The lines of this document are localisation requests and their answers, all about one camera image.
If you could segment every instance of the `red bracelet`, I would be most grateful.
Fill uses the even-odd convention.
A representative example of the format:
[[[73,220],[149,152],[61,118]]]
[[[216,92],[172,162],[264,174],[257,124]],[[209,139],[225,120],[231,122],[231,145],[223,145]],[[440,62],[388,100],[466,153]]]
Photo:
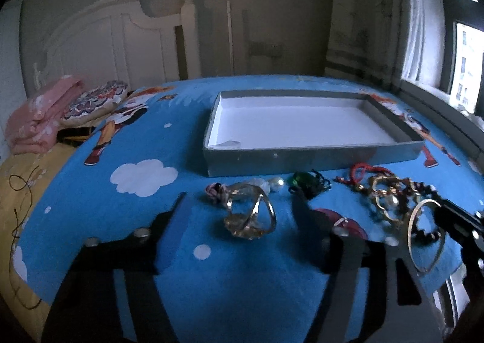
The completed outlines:
[[[395,175],[393,172],[391,172],[388,168],[385,168],[385,167],[373,166],[368,163],[356,163],[350,169],[349,180],[346,180],[340,176],[337,176],[335,178],[335,181],[344,183],[345,185],[356,185],[357,183],[361,182],[361,180],[364,178],[365,173],[367,171],[371,173],[382,173],[382,174],[388,174],[392,176]]]

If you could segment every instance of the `floral pillow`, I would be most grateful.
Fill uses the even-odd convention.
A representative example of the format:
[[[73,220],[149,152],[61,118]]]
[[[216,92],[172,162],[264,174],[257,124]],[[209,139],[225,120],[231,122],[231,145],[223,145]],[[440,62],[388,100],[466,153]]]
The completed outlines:
[[[77,127],[102,117],[115,110],[128,93],[128,86],[122,81],[109,81],[103,86],[84,92],[64,111],[61,124]]]

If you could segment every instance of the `cloud print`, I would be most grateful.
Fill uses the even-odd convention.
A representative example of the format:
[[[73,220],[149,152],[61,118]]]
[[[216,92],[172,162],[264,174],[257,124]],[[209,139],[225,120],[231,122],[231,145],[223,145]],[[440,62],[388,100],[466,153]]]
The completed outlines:
[[[27,267],[25,263],[22,261],[23,253],[22,248],[17,246],[15,248],[14,256],[12,257],[14,261],[14,269],[15,272],[22,278],[24,282],[27,281]]]
[[[111,174],[111,183],[117,185],[119,193],[136,194],[138,197],[149,197],[161,186],[173,182],[178,171],[173,167],[163,167],[157,159],[142,160],[138,164],[123,164]]]

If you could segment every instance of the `box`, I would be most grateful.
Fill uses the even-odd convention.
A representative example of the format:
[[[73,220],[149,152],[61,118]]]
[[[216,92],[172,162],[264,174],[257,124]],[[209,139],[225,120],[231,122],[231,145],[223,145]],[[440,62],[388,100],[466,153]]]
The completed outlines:
[[[246,176],[402,162],[423,145],[369,95],[255,89],[219,93],[203,152],[209,176]]]

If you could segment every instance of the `black string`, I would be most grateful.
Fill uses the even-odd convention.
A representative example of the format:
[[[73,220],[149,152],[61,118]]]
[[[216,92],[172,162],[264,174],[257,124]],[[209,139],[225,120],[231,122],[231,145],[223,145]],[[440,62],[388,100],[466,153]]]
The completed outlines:
[[[9,177],[8,177],[8,184],[10,186],[10,188],[12,190],[15,190],[16,192],[20,192],[22,190],[24,190],[25,188],[28,188],[28,192],[30,193],[30,204],[28,206],[28,210],[27,212],[25,213],[25,216],[22,218],[22,220],[19,222],[18,219],[18,212],[17,212],[17,209],[14,208],[14,214],[15,214],[15,228],[12,230],[11,232],[11,236],[12,236],[12,240],[11,240],[11,245],[10,245],[10,257],[9,257],[9,263],[8,263],[8,279],[10,281],[10,287],[11,289],[13,290],[14,292],[14,297],[18,300],[18,302],[20,303],[20,305],[22,305],[23,308],[27,309],[27,310],[34,310],[35,308],[37,308],[40,303],[42,302],[42,299],[39,299],[38,302],[33,305],[33,306],[27,306],[24,302],[22,302],[22,300],[19,298],[18,296],[18,291],[20,290],[20,286],[17,287],[16,289],[14,288],[14,285],[13,283],[11,282],[11,266],[13,264],[13,251],[14,251],[14,244],[15,244],[15,241],[17,239],[19,239],[20,237],[18,236],[18,229],[22,226],[22,224],[25,222],[25,219],[27,218],[28,216],[28,213],[30,212],[31,208],[32,208],[32,204],[33,204],[33,196],[32,196],[32,189],[30,187],[30,185],[28,184],[28,182],[30,181],[31,177],[32,177],[32,174],[35,172],[35,170],[37,170],[37,168],[39,168],[39,166],[35,167],[30,175],[28,176],[27,180],[25,180],[23,177],[21,177],[20,175],[17,175],[17,174],[11,174]],[[21,188],[15,188],[12,184],[11,184],[11,179],[12,177],[15,177],[15,178],[18,178],[20,179],[21,181],[24,182],[23,186]],[[23,198],[22,202],[20,203],[20,208],[19,209],[22,209],[22,205],[24,203],[24,200],[25,200],[25,197]]]

